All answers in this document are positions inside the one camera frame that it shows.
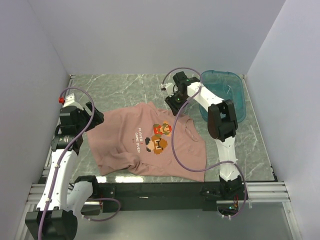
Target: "wire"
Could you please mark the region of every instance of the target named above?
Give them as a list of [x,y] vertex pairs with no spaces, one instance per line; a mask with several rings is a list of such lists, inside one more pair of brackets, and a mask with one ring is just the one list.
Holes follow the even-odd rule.
[[229,214],[233,214],[233,216],[234,216],[236,213],[238,213],[237,210],[232,210],[232,209],[229,209],[229,208],[227,208],[227,207],[218,207],[218,211],[219,211],[220,214],[223,214],[221,211],[225,211],[225,212],[227,212],[227,213],[229,213]]
[[237,208],[239,206],[239,197],[238,197],[238,194],[236,196],[234,196],[234,201],[233,201],[233,204],[234,206]]
[[245,176],[244,176],[243,172],[241,171],[240,167],[239,167],[235,162],[233,162],[233,161],[221,161],[221,162],[218,162],[218,163],[216,163],[216,164],[214,164],[214,165],[208,166],[208,167],[206,167],[206,168],[204,168],[204,169],[191,169],[191,168],[183,165],[183,163],[179,160],[179,158],[178,158],[178,156],[177,156],[177,153],[176,153],[176,151],[175,151],[175,145],[174,145],[174,139],[175,139],[175,138],[174,138],[174,136],[175,136],[175,129],[176,129],[176,125],[177,125],[179,116],[181,115],[181,113],[182,113],[182,111],[184,110],[184,108],[188,105],[188,103],[189,103],[192,99],[194,99],[196,95],[198,95],[198,94],[201,92],[202,83],[203,83],[202,75],[201,75],[198,71],[196,71],[196,70],[194,70],[193,68],[190,68],[190,67],[177,67],[177,68],[172,69],[171,71],[169,71],[169,72],[165,75],[165,77],[164,77],[164,79],[163,79],[163,81],[162,81],[162,84],[165,83],[165,80],[166,80],[166,78],[169,76],[169,74],[171,74],[173,71],[176,71],[176,70],[179,70],[179,69],[188,69],[188,70],[191,70],[191,71],[195,72],[196,74],[198,74],[199,77],[200,77],[200,83],[201,83],[201,85],[200,85],[198,91],[197,91],[194,95],[192,95],[191,97],[188,97],[188,99],[185,101],[185,103],[182,105],[182,107],[179,109],[177,115],[175,116],[175,120],[174,120],[173,128],[172,128],[172,135],[171,135],[171,148],[172,148],[173,156],[174,156],[175,160],[177,161],[177,163],[178,163],[181,167],[183,167],[184,169],[186,169],[186,170],[188,170],[188,171],[190,171],[190,172],[194,172],[194,173],[205,172],[205,171],[207,171],[207,170],[210,170],[210,169],[213,169],[213,168],[215,168],[215,167],[217,167],[217,166],[220,166],[221,164],[234,164],[234,165],[235,165],[235,167],[236,167],[237,170],[239,171],[239,173],[240,173],[240,175],[241,175],[241,178],[242,178],[242,181],[243,181],[243,185],[244,185],[244,200],[243,200],[243,204],[242,204],[241,208],[239,209],[239,211],[238,211],[236,214],[234,214],[233,216],[231,216],[231,218],[234,218],[234,217],[238,216],[238,215],[243,211],[243,209],[244,209],[244,207],[245,207],[245,203],[246,203],[246,201],[247,201],[247,195],[248,195]]
[[176,92],[178,92],[178,89],[175,91],[175,87],[176,87],[177,85],[173,85],[173,88],[172,88],[172,91],[173,91],[173,93],[175,94]]
[[119,200],[114,199],[114,198],[105,197],[105,198],[96,198],[93,200],[94,201],[113,201],[113,202],[116,202],[118,204],[118,209],[116,210],[116,212],[114,214],[112,214],[111,216],[104,218],[104,219],[92,219],[92,218],[89,218],[88,216],[83,216],[85,219],[87,219],[89,221],[104,222],[104,221],[110,220],[110,219],[114,218],[119,213],[119,211],[121,209],[121,203],[119,202]]
[[87,97],[89,98],[89,100],[90,100],[90,102],[92,104],[92,111],[91,111],[92,113],[91,113],[91,117],[90,117],[88,123],[86,124],[86,126],[83,128],[83,130],[81,132],[79,132],[79,134],[77,136],[75,136],[74,139],[72,139],[71,142],[69,142],[69,144],[65,147],[65,149],[61,153],[61,155],[60,155],[60,157],[59,157],[59,159],[58,159],[58,161],[56,163],[56,167],[55,167],[55,170],[54,170],[54,173],[53,173],[53,178],[52,178],[50,190],[49,190],[49,193],[48,193],[48,200],[45,203],[45,206],[44,206],[44,209],[43,209],[43,212],[42,212],[42,216],[41,216],[41,220],[40,220],[40,224],[39,224],[38,240],[42,240],[42,229],[44,227],[44,221],[45,221],[46,213],[47,213],[49,205],[50,205],[51,197],[52,197],[52,194],[54,193],[54,189],[55,189],[56,180],[57,180],[57,177],[58,177],[58,170],[59,170],[60,163],[61,163],[62,159],[64,158],[64,156],[65,156],[66,152],[68,151],[68,149],[77,141],[78,138],[81,137],[81,135],[90,126],[90,124],[91,124],[91,122],[92,122],[92,120],[94,118],[94,114],[95,114],[95,104],[94,104],[93,99],[91,98],[89,93],[87,93],[85,90],[83,90],[81,88],[78,88],[78,87],[75,87],[75,86],[67,87],[66,89],[64,89],[61,92],[60,98],[62,98],[63,94],[69,89],[76,89],[76,90],[79,90],[79,91],[83,92],[85,95],[87,95]]

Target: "cable clip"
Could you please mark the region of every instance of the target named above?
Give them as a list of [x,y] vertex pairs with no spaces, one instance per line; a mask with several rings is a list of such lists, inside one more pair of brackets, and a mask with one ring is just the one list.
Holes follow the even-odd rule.
[[165,91],[166,90],[166,86],[167,86],[167,84],[160,84],[161,91]]

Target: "red connector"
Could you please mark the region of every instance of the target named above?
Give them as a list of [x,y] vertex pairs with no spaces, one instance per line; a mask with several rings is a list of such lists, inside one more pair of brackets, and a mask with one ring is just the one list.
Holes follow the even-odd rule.
[[60,104],[64,104],[65,103],[65,99],[63,97],[59,97],[59,103]]

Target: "floor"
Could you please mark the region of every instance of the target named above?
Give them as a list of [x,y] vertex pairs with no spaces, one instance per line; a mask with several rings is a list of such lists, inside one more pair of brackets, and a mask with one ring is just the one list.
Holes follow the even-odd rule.
[[[103,213],[106,218],[111,213]],[[293,240],[282,203],[256,203],[231,221],[202,210],[121,211],[79,219],[75,240]]]
[[[157,108],[169,109],[164,99],[166,93],[160,90],[160,83],[164,74],[102,74],[102,75],[73,75],[71,86],[82,88],[92,96],[96,108],[100,112],[134,106],[140,102],[152,101]],[[235,139],[235,153],[238,164],[245,174],[247,181],[274,181],[273,169],[260,133],[258,122],[245,85],[244,95],[246,104],[246,118],[239,123]],[[76,99],[84,105],[88,102],[85,95],[74,92]],[[199,104],[191,103],[185,114],[194,120],[198,133],[206,143],[207,166],[219,161],[216,143],[210,137],[207,123],[202,119]],[[79,153],[79,160],[73,170],[71,181],[78,176],[96,175],[99,182],[189,182],[190,180],[172,176],[136,176],[126,170],[120,170],[100,176],[98,167],[91,154],[87,136],[83,136],[83,144]],[[205,173],[204,180],[218,181],[219,169],[215,168]]]

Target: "pink t-shirt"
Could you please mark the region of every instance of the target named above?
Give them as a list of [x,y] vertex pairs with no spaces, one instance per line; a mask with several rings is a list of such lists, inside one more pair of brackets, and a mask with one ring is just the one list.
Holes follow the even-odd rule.
[[[204,172],[184,169],[173,155],[174,121],[170,110],[157,109],[152,102],[105,112],[104,122],[87,132],[101,175],[128,169],[136,175],[175,176],[203,182]],[[174,149],[185,166],[206,167],[205,141],[187,115],[182,115],[175,127]]]

